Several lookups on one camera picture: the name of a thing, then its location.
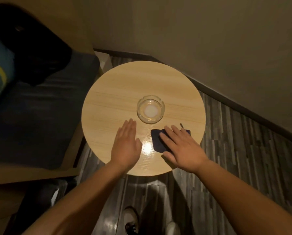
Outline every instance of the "dark gray sofa cushion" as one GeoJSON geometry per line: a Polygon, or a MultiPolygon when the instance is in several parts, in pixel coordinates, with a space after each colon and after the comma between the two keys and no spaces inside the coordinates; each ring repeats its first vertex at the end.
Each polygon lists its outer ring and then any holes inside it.
{"type": "Polygon", "coordinates": [[[15,83],[0,101],[0,162],[60,167],[99,65],[97,56],[73,52],[44,83],[15,83]]]}

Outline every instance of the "white sneaker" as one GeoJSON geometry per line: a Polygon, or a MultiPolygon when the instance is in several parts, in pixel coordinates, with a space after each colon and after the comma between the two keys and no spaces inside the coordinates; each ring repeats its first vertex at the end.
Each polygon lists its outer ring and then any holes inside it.
{"type": "Polygon", "coordinates": [[[181,235],[179,226],[175,222],[168,223],[165,235],[181,235]]]}
{"type": "Polygon", "coordinates": [[[127,207],[123,211],[123,221],[127,235],[138,234],[138,215],[132,207],[127,207]]]}

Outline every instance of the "black bag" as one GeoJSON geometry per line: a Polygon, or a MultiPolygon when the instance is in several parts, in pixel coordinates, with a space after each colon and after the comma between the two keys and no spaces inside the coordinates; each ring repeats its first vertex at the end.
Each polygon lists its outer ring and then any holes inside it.
{"type": "Polygon", "coordinates": [[[16,77],[32,86],[70,62],[72,49],[35,18],[0,4],[0,39],[15,53],[16,77]]]}

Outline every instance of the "forearm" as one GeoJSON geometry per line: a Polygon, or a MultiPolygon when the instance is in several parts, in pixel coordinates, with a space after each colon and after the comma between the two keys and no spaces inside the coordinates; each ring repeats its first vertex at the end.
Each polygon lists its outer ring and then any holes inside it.
{"type": "Polygon", "coordinates": [[[195,173],[238,234],[292,234],[292,216],[213,161],[195,173]]]}
{"type": "Polygon", "coordinates": [[[44,213],[24,235],[59,235],[92,231],[114,185],[124,170],[106,164],[44,213]]]}

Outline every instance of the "hand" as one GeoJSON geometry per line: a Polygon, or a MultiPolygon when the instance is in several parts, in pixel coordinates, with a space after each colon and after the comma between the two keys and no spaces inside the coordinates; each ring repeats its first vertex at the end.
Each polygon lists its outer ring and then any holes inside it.
{"type": "Polygon", "coordinates": [[[139,160],[142,151],[142,143],[135,139],[136,121],[125,121],[118,129],[111,150],[110,162],[119,166],[124,172],[128,172],[139,160]]]}
{"type": "Polygon", "coordinates": [[[164,133],[160,133],[160,138],[173,152],[164,152],[163,155],[176,167],[187,172],[196,173],[200,165],[208,161],[204,150],[197,142],[187,133],[185,129],[179,130],[176,126],[171,126],[172,130],[165,126],[168,138],[164,133]]]}

